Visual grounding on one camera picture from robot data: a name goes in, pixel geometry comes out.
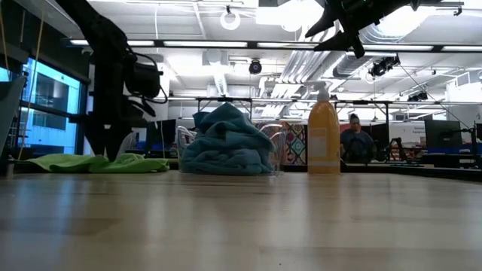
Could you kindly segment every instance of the soap bottle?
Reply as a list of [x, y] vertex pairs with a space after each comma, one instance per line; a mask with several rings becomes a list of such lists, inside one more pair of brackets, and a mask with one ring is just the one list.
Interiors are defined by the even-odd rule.
[[324, 81], [314, 86], [319, 93], [308, 119], [309, 174], [340, 174], [340, 123], [328, 87]]

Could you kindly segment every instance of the fluorescent light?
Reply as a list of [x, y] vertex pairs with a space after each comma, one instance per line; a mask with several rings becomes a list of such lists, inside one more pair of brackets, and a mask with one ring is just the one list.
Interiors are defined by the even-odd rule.
[[152, 47], [154, 46], [154, 41], [127, 41], [128, 45], [130, 46], [139, 46], [139, 47]]
[[300, 118], [300, 116], [283, 116], [284, 118], [287, 118], [287, 119], [294, 119], [294, 118]]
[[276, 118], [253, 118], [251, 121], [275, 121]]
[[253, 99], [253, 102], [296, 102], [296, 99]]
[[248, 47], [243, 41], [165, 41], [166, 47]]
[[477, 52], [482, 52], [482, 46], [444, 46], [442, 51], [461, 51], [461, 52], [467, 52], [467, 51], [477, 51]]
[[89, 46], [89, 43], [86, 40], [71, 40], [70, 44], [78, 46]]
[[169, 97], [169, 101], [196, 101], [193, 97]]
[[[154, 46], [154, 41], [127, 41], [128, 45], [134, 47], [152, 47]], [[86, 40], [71, 40], [70, 44], [76, 46], [89, 46], [89, 42]]]
[[398, 44], [364, 44], [365, 50], [387, 50], [387, 51], [430, 51], [434, 47], [430, 45], [398, 45]]
[[318, 102], [317, 100], [298, 100], [298, 102]]
[[258, 42], [259, 48], [313, 49], [317, 45], [311, 42]]
[[[100, 3], [122, 3], [126, 5], [158, 5], [158, 4], [169, 4], [169, 5], [185, 5], [191, 1], [188, 0], [87, 0], [88, 2], [100, 2]], [[210, 6], [210, 5], [225, 5], [227, 2], [222, 0], [205, 0], [199, 1], [199, 5]], [[231, 6], [241, 6], [245, 7], [244, 2], [228, 2]]]
[[[355, 52], [346, 52], [347, 56], [355, 56]], [[389, 52], [366, 52], [365, 56], [391, 56], [396, 57], [397, 53], [389, 53]]]
[[482, 105], [482, 102], [441, 102], [441, 105]]
[[308, 121], [306, 119], [301, 119], [301, 118], [294, 118], [294, 119], [291, 119], [291, 118], [283, 118], [283, 119], [279, 119], [279, 121]]
[[405, 101], [394, 101], [394, 105], [436, 105], [435, 102], [405, 102]]

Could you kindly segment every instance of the colorful fabric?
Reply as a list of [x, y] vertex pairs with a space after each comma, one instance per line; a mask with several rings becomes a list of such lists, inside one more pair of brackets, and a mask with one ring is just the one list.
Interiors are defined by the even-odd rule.
[[307, 164], [307, 126], [283, 122], [286, 128], [285, 159], [283, 164], [303, 166]]

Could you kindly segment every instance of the security camera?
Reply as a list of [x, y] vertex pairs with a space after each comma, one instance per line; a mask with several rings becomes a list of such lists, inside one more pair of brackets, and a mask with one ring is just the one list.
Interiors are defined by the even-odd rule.
[[263, 66], [259, 62], [259, 59], [253, 59], [251, 65], [249, 66], [249, 73], [252, 75], [257, 75], [263, 70]]

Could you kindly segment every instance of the wooden table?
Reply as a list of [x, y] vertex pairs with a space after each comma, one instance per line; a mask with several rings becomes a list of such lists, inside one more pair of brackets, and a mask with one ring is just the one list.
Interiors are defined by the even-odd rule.
[[402, 175], [17, 175], [1, 270], [479, 270], [482, 186]]

